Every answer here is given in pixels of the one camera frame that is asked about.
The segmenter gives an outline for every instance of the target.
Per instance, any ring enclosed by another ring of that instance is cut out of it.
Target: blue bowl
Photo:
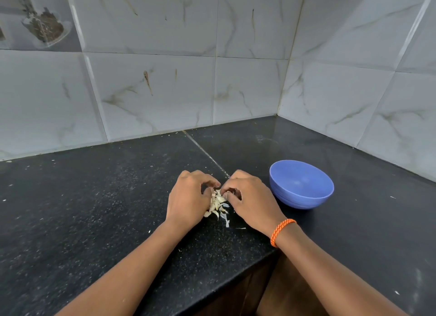
[[[270,167],[270,185],[281,202],[297,209],[315,208],[334,191],[334,184],[326,173],[295,160],[274,163]]]

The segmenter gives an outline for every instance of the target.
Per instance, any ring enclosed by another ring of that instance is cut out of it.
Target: orange braided bracelet
[[[275,244],[275,239],[277,238],[277,235],[279,234],[279,232],[280,232],[280,231],[281,231],[281,230],[282,230],[286,225],[288,225],[289,223],[293,223],[293,222],[297,223],[296,220],[293,220],[293,219],[291,219],[291,218],[288,218],[287,220],[284,220],[284,221],[281,222],[279,225],[277,225],[277,227],[275,228],[274,232],[272,233],[271,240],[270,240],[271,245],[272,245],[273,247],[277,247],[277,245]]]

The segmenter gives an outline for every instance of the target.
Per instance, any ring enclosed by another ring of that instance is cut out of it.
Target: hand
[[[249,226],[268,237],[277,225],[286,220],[270,189],[258,177],[247,172],[236,170],[222,186],[221,194]]]
[[[203,184],[208,187],[202,194]],[[166,220],[180,224],[188,232],[201,221],[209,209],[214,187],[220,186],[219,181],[200,170],[182,171],[168,197]]]

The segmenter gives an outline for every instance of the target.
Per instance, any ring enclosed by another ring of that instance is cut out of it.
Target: countertop
[[[269,166],[305,161],[335,183],[312,211],[281,204],[320,247],[412,315],[436,310],[436,183],[280,117],[265,117],[0,162],[0,314],[52,315],[165,219],[178,174],[267,185]],[[179,315],[275,253],[233,211],[176,247],[138,315]]]

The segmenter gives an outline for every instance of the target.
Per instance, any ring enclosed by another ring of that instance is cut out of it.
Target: backsplash
[[[436,181],[436,0],[304,0],[278,114]]]
[[[277,113],[302,0],[0,0],[0,160]]]

